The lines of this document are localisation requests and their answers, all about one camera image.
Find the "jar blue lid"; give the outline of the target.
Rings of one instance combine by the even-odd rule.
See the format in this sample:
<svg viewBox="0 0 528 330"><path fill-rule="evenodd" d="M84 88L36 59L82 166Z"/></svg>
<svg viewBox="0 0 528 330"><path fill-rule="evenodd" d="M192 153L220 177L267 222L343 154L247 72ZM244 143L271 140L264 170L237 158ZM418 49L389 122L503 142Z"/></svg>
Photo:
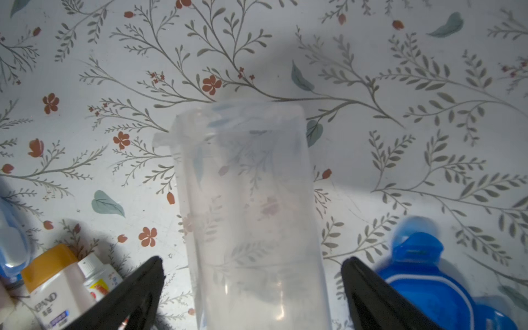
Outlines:
<svg viewBox="0 0 528 330"><path fill-rule="evenodd" d="M502 298L471 297L461 273L441 257L444 245L431 219L405 219L391 250L377 274L442 329L517 329Z"/></svg>

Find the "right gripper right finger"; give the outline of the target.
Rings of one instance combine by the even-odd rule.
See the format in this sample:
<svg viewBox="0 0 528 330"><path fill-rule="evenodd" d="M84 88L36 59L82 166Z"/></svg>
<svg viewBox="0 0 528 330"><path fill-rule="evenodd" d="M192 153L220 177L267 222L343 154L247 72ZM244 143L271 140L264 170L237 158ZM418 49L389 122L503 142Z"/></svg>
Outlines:
<svg viewBox="0 0 528 330"><path fill-rule="evenodd" d="M344 261L341 276L355 329L440 328L360 259Z"/></svg>

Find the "blue-lid clear jar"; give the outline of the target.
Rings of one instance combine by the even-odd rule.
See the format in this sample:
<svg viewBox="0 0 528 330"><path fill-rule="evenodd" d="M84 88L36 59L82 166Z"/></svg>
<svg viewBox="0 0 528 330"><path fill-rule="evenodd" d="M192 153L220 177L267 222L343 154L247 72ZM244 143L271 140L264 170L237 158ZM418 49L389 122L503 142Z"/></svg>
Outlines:
<svg viewBox="0 0 528 330"><path fill-rule="evenodd" d="M30 265L32 247L26 232L26 218L1 199L1 282L12 285L22 280Z"/></svg>
<svg viewBox="0 0 528 330"><path fill-rule="evenodd" d="M302 107L195 107L153 145L175 160L198 328L330 329Z"/></svg>

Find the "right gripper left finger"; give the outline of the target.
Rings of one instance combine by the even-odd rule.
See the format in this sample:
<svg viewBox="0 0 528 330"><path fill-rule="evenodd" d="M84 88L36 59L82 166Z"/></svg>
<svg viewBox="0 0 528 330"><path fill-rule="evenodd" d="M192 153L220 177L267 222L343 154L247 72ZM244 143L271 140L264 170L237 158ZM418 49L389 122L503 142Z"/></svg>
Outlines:
<svg viewBox="0 0 528 330"><path fill-rule="evenodd" d="M155 329L164 286L160 257L151 257L68 329Z"/></svg>

